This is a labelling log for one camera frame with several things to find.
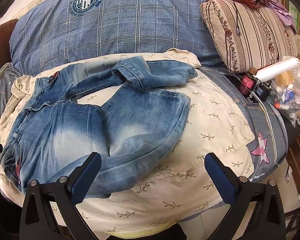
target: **beige striped pillow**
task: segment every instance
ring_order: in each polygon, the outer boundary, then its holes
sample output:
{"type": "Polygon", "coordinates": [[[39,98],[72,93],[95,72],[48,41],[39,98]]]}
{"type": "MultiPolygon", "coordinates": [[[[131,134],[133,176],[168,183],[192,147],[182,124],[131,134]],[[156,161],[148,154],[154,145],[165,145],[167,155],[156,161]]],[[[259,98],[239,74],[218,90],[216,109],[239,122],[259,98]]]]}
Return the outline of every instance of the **beige striped pillow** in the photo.
{"type": "Polygon", "coordinates": [[[273,10],[235,5],[231,0],[209,0],[200,5],[202,19],[228,69],[246,72],[250,67],[261,69],[281,61],[283,56],[298,56],[292,28],[284,27],[273,10]]]}

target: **pink star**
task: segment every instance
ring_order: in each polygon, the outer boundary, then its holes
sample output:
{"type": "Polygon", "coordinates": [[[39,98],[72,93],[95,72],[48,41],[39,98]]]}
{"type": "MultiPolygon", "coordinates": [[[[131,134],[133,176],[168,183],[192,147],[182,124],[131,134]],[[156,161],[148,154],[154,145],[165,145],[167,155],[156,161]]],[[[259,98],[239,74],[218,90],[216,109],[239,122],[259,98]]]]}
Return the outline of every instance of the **pink star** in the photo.
{"type": "Polygon", "coordinates": [[[266,154],[267,138],[263,139],[262,134],[260,132],[258,132],[258,134],[259,146],[255,150],[253,150],[251,154],[255,156],[260,155],[260,165],[262,161],[265,161],[266,163],[270,164],[266,154]]]}

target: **pink fabric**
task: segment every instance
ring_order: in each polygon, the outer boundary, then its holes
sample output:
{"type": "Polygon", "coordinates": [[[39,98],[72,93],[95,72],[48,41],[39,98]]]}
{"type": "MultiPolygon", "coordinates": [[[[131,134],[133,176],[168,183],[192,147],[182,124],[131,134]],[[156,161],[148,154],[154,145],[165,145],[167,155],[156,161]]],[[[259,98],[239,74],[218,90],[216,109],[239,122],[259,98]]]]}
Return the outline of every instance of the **pink fabric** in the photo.
{"type": "Polygon", "coordinates": [[[266,6],[274,10],[284,26],[291,26],[296,33],[296,24],[292,15],[279,2],[279,0],[265,0],[266,6]]]}

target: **white tile floor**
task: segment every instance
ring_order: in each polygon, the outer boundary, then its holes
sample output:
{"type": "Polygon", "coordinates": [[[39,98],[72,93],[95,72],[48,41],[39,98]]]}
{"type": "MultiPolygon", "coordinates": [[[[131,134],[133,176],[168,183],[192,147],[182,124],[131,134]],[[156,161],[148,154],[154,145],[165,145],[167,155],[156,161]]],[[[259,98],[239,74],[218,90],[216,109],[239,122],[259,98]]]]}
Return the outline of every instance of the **white tile floor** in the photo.
{"type": "MultiPolygon", "coordinates": [[[[291,211],[300,206],[300,201],[298,200],[298,192],[294,180],[291,179],[288,184],[284,180],[287,169],[288,163],[286,160],[284,160],[275,172],[273,172],[268,178],[262,181],[262,183],[266,183],[268,180],[273,179],[277,182],[284,212],[291,211]]],[[[238,237],[242,236],[251,217],[253,208],[254,203],[251,203],[233,239],[237,239],[238,237]]],[[[206,240],[216,229],[217,225],[221,222],[228,209],[229,205],[211,209],[203,212],[195,219],[180,223],[183,231],[187,235],[187,240],[206,240]]]]}

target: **round logo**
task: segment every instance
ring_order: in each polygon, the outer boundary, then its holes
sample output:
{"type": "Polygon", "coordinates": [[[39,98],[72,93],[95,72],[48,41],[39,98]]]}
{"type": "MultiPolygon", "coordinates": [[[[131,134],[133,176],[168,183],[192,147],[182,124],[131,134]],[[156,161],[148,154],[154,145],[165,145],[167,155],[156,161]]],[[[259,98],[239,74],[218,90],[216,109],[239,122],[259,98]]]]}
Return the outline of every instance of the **round logo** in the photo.
{"type": "Polygon", "coordinates": [[[83,15],[94,6],[98,7],[102,0],[72,0],[69,6],[71,14],[75,16],[83,15]]]}

